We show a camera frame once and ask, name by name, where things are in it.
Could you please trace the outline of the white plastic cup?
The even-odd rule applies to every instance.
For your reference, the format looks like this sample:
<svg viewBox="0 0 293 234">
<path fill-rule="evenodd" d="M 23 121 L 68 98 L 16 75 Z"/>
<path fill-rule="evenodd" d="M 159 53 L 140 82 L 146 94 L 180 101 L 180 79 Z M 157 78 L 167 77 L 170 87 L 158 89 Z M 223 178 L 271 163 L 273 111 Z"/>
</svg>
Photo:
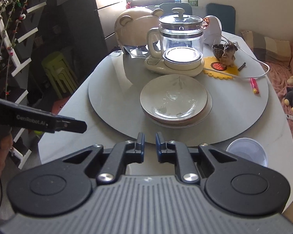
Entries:
<svg viewBox="0 0 293 234">
<path fill-rule="evenodd" d="M 227 147 L 226 151 L 261 166 L 268 166 L 268 159 L 264 148 L 258 141 L 252 138 L 238 138 Z"/>
</svg>

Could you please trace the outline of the floral bowl orange rim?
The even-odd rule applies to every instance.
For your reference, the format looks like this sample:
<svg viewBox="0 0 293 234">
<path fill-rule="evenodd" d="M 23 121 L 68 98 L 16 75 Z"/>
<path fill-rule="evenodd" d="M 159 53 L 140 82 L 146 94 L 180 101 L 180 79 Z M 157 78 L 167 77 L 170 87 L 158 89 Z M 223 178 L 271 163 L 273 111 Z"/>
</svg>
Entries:
<svg viewBox="0 0 293 234">
<path fill-rule="evenodd" d="M 186 127 L 190 127 L 190 126 L 194 126 L 198 123 L 200 123 L 201 121 L 203 121 L 211 112 L 212 110 L 212 106 L 213 106 L 213 101 L 212 101 L 212 96 L 210 95 L 210 93 L 207 93 L 207 104 L 204 107 L 204 109 L 198 113 L 196 116 L 185 120 L 185 121 L 161 121 L 158 118 L 155 118 L 153 116 L 151 116 L 150 114 L 148 114 L 145 110 L 143 111 L 144 114 L 146 115 L 146 117 L 148 117 L 149 119 L 151 119 L 151 121 L 153 121 L 154 123 L 158 124 L 158 125 L 162 125 L 165 127 L 169 127 L 169 128 L 186 128 Z"/>
</svg>

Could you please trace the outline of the green plastic stool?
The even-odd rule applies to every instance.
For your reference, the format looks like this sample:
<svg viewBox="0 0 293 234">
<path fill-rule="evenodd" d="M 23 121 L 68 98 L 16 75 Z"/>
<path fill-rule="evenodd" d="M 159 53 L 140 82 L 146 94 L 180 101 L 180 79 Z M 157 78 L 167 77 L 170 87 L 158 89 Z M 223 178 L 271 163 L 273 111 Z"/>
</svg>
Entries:
<svg viewBox="0 0 293 234">
<path fill-rule="evenodd" d="M 64 55 L 57 51 L 42 60 L 42 67 L 59 99 L 67 91 L 72 95 L 78 87 L 77 77 Z"/>
</svg>

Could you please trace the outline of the small woven basket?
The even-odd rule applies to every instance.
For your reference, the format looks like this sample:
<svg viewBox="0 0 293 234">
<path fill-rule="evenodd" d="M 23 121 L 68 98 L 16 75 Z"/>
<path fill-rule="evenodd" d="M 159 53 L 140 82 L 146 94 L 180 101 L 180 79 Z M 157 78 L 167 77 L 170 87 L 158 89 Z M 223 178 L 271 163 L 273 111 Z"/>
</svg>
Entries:
<svg viewBox="0 0 293 234">
<path fill-rule="evenodd" d="M 212 52 L 217 60 L 220 60 L 224 54 L 224 45 L 223 44 L 214 44 L 212 45 Z"/>
</svg>

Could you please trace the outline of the large floral plate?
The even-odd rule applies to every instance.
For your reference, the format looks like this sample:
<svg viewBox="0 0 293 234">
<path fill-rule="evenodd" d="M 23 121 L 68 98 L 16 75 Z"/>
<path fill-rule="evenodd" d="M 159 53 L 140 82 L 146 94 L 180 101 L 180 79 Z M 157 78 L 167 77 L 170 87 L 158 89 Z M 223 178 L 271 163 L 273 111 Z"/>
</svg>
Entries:
<svg viewBox="0 0 293 234">
<path fill-rule="evenodd" d="M 162 75 L 143 87 L 140 104 L 143 110 L 161 121 L 185 121 L 204 109 L 207 91 L 192 77 Z"/>
</svg>

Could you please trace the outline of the cream kettle base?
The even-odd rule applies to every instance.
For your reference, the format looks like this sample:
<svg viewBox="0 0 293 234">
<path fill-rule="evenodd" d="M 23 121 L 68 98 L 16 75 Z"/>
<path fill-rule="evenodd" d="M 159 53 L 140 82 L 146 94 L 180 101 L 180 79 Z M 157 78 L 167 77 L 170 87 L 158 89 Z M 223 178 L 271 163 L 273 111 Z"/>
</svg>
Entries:
<svg viewBox="0 0 293 234">
<path fill-rule="evenodd" d="M 204 59 L 201 58 L 197 63 L 177 64 L 168 62 L 169 66 L 167 66 L 164 59 L 154 58 L 152 56 L 148 56 L 144 61 L 145 67 L 151 72 L 158 74 L 182 74 L 189 77 L 199 75 L 204 68 L 204 63 Z"/>
</svg>

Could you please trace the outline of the white remote control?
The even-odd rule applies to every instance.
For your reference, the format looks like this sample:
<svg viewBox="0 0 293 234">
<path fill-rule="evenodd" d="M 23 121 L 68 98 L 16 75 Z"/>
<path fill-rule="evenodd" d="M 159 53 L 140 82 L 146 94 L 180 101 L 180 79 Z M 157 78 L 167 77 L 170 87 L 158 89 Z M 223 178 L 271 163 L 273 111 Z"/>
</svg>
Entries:
<svg viewBox="0 0 293 234">
<path fill-rule="evenodd" d="M 293 121 L 293 115 L 286 114 L 286 118 L 287 118 L 288 120 Z"/>
</svg>

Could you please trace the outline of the glass electric kettle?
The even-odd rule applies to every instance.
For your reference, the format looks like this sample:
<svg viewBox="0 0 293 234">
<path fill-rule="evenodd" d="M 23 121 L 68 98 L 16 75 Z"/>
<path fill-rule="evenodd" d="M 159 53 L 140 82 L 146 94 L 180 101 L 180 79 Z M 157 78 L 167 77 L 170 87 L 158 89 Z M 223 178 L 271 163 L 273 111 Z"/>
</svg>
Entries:
<svg viewBox="0 0 293 234">
<path fill-rule="evenodd" d="M 154 58 L 177 64 L 197 63 L 203 58 L 204 20 L 187 15 L 181 7 L 171 9 L 172 15 L 159 19 L 159 26 L 147 33 L 147 47 Z"/>
</svg>

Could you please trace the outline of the bear shaped cream container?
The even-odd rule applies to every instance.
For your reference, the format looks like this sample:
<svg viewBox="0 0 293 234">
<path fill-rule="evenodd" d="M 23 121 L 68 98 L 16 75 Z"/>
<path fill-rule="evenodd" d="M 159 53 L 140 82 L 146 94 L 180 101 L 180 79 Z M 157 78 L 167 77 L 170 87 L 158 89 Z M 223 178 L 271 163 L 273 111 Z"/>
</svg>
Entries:
<svg viewBox="0 0 293 234">
<path fill-rule="evenodd" d="M 116 40 L 120 47 L 146 46 L 147 33 L 151 28 L 158 27 L 162 15 L 162 9 L 151 10 L 145 7 L 123 11 L 114 25 Z"/>
</svg>

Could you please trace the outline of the plaid cushion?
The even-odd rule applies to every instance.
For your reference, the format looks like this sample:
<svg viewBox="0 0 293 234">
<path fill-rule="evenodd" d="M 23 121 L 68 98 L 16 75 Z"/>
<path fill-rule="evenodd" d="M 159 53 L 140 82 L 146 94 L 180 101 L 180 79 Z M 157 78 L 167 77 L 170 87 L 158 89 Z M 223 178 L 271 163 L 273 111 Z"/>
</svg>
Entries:
<svg viewBox="0 0 293 234">
<path fill-rule="evenodd" d="M 289 65 L 292 56 L 289 41 L 273 39 L 248 30 L 241 34 L 258 60 Z"/>
</svg>

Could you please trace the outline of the white ladder shelf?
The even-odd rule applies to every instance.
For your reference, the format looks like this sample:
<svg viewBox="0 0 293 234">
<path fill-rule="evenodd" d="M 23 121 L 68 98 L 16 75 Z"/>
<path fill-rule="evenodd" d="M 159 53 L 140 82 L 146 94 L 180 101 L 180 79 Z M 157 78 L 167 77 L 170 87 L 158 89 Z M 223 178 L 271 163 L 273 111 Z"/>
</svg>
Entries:
<svg viewBox="0 0 293 234">
<path fill-rule="evenodd" d="M 47 0 L 0 0 L 0 98 L 26 104 L 28 70 Z"/>
</svg>

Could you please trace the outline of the brown dog figurine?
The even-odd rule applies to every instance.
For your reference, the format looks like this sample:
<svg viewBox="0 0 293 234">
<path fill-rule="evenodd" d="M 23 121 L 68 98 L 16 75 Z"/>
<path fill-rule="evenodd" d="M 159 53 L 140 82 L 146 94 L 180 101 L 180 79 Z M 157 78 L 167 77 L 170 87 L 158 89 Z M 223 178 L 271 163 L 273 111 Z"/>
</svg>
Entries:
<svg viewBox="0 0 293 234">
<path fill-rule="evenodd" d="M 237 47 L 234 43 L 232 42 L 228 42 L 227 44 L 224 45 L 224 50 L 223 50 L 223 54 L 220 58 L 220 63 L 221 66 L 223 67 L 233 67 L 234 66 L 234 62 L 236 60 L 234 54 L 237 51 Z"/>
</svg>

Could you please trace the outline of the grey lazy susan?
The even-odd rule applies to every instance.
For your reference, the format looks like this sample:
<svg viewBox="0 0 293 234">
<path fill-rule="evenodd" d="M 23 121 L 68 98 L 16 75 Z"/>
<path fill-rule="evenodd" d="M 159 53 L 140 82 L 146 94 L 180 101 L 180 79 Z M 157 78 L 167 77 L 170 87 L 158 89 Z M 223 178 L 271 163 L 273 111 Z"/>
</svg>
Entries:
<svg viewBox="0 0 293 234">
<path fill-rule="evenodd" d="M 254 94 L 249 80 L 220 80 L 206 74 L 195 78 L 160 75 L 144 66 L 142 59 L 121 53 L 105 57 L 92 73 L 88 95 L 99 117 L 115 130 L 135 137 L 143 132 L 155 142 L 156 132 L 189 146 L 214 144 L 235 137 L 250 128 L 268 103 L 268 82 L 257 80 Z M 198 124 L 167 128 L 149 116 L 188 118 L 205 115 Z"/>
</svg>

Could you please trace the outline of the red yellow marker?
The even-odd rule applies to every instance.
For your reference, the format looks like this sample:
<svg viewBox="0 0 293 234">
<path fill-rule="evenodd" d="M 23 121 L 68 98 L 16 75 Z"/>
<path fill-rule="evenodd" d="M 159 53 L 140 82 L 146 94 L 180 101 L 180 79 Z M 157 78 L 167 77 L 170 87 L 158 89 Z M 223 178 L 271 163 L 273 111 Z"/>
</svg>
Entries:
<svg viewBox="0 0 293 234">
<path fill-rule="evenodd" d="M 253 93 L 259 94 L 259 88 L 258 88 L 257 81 L 255 78 L 250 78 L 250 84 L 251 84 Z"/>
</svg>

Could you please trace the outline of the yellow scalloped coaster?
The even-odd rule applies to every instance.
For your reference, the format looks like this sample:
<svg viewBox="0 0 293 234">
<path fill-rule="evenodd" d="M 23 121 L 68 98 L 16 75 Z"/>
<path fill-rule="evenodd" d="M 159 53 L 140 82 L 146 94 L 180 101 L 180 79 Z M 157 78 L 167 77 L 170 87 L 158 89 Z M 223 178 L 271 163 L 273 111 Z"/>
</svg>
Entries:
<svg viewBox="0 0 293 234">
<path fill-rule="evenodd" d="M 233 79 L 232 75 L 239 75 L 238 68 L 236 66 L 223 67 L 216 57 L 204 58 L 204 74 L 215 79 Z"/>
</svg>

